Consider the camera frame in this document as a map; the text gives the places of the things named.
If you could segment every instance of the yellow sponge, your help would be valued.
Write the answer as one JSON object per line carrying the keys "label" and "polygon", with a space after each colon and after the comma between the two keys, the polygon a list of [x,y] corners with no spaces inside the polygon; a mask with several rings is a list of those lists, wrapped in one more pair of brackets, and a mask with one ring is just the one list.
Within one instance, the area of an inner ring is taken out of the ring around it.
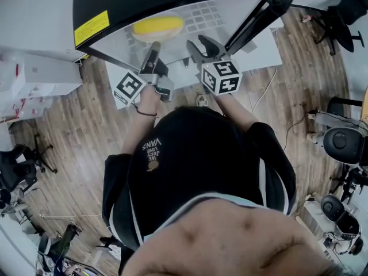
{"label": "yellow sponge", "polygon": [[164,32],[167,30],[182,29],[184,25],[180,17],[151,17],[136,22],[133,31],[137,35]]}

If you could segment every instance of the floor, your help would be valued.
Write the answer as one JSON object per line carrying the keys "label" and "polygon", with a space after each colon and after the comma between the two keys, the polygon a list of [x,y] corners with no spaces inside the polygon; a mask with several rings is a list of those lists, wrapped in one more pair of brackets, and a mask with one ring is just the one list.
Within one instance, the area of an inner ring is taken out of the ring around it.
{"label": "floor", "polygon": [[[330,56],[326,43],[315,45],[312,34],[321,35],[318,26],[301,23],[304,10],[290,9],[283,16],[285,27],[278,31],[279,51],[283,65],[262,99],[255,115],[270,124],[281,146],[286,142],[286,131],[300,121],[306,112],[326,110],[333,96],[348,97],[347,80],[340,53]],[[269,83],[275,67],[244,74],[235,97],[251,110]],[[48,232],[62,232],[74,220],[83,232],[72,244],[68,254],[84,261],[99,243],[100,236],[109,236],[101,219],[104,161],[117,154],[122,146],[134,108],[117,110],[111,94],[105,64],[96,58],[87,59],[81,68],[83,85],[71,94],[57,97],[43,117],[14,125],[12,132],[18,143],[33,147],[33,134],[39,132],[44,146],[53,144],[46,159],[58,169],[54,174],[39,174],[37,187],[26,201],[34,214],[34,221]],[[175,92],[172,103],[162,105],[163,116],[180,105],[194,105],[202,91],[199,85]],[[218,109],[213,100],[210,104]],[[286,154],[297,176],[297,207],[313,191],[327,193],[329,177],[339,167],[321,148],[305,140],[313,123],[304,120],[294,126],[287,138]],[[85,217],[62,217],[92,215]],[[106,275],[116,275],[119,262],[103,256],[97,268]]]}

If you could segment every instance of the yellow warning label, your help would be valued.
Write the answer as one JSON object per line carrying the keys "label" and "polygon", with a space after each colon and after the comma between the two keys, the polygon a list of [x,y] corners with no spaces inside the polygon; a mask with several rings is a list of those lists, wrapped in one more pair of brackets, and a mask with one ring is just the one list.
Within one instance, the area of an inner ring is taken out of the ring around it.
{"label": "yellow warning label", "polygon": [[105,29],[109,25],[108,11],[105,10],[74,31],[75,46],[78,46],[80,43],[86,41],[88,38]]}

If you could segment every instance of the sleeve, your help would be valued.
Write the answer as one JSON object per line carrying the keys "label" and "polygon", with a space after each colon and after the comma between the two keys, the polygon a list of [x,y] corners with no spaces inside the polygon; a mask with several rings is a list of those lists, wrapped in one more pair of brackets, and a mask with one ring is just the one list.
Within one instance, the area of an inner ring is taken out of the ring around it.
{"label": "sleeve", "polygon": [[111,209],[127,182],[132,155],[110,155],[105,161],[105,177],[103,179],[102,218],[109,226]]}
{"label": "sleeve", "polygon": [[275,132],[269,125],[256,122],[246,132],[246,136],[256,146],[259,157],[266,165],[272,167],[281,178],[288,194],[288,213],[290,213],[296,199],[296,176]]}

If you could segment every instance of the hand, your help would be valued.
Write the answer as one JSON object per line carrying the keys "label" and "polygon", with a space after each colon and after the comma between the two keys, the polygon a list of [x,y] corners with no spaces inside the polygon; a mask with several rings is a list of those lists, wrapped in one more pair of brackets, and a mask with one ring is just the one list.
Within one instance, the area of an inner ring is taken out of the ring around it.
{"label": "hand", "polygon": [[155,90],[155,86],[149,85],[140,93],[139,111],[143,113],[157,113],[161,95]]}

